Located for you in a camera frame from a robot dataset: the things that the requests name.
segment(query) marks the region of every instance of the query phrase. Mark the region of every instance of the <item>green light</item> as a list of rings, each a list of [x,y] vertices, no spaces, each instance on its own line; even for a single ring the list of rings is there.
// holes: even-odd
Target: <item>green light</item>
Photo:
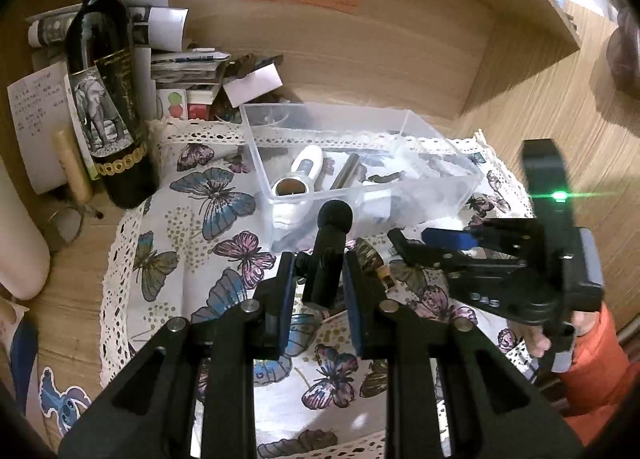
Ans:
[[[567,197],[569,197],[569,194],[567,192],[563,192],[562,190],[558,190],[557,192],[553,192],[551,194],[551,198],[556,203],[564,203],[564,202],[566,202],[566,198]]]

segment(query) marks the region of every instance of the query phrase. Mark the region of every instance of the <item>bolt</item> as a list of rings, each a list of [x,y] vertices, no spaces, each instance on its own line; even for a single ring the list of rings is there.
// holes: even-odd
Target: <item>bolt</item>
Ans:
[[[380,307],[380,311],[382,311],[383,313],[391,314],[395,313],[398,310],[399,305],[395,300],[387,298],[380,302],[378,304],[378,307]]]
[[[187,320],[185,320],[185,318],[182,318],[181,316],[174,316],[173,318],[170,318],[166,323],[166,328],[169,329],[172,333],[178,333],[185,327],[187,327]]]
[[[453,327],[455,327],[458,331],[468,333],[471,329],[474,328],[474,323],[469,320],[469,318],[459,316],[457,318],[453,318]]]
[[[260,302],[254,300],[253,298],[244,300],[240,304],[240,309],[242,309],[247,314],[255,313],[256,311],[258,311],[258,309],[260,309]]]

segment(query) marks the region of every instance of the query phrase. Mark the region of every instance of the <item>brown tube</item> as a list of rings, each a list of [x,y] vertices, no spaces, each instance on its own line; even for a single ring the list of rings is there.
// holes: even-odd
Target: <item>brown tube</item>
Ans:
[[[76,135],[71,125],[53,133],[53,146],[65,171],[74,199],[79,204],[88,203],[94,196],[94,191],[91,188],[82,159],[80,159]]]

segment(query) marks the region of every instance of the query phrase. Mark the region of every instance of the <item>clear plastic box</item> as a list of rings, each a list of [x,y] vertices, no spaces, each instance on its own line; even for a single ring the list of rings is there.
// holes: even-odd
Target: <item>clear plastic box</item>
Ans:
[[[240,110],[260,184],[261,242],[272,253],[312,248],[319,209],[330,199],[351,206],[349,238],[364,237],[455,216],[482,179],[479,168],[411,110],[321,103],[259,103]],[[292,173],[308,146],[322,150],[315,180],[308,174],[317,157]],[[331,189],[351,154],[358,158],[350,179]],[[283,178],[299,186],[283,187]]]

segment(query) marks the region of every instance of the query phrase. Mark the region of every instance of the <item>wine bottle label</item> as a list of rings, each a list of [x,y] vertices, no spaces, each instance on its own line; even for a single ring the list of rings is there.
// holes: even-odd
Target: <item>wine bottle label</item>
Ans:
[[[105,158],[140,140],[131,52],[123,49],[69,76],[78,118],[95,158]]]

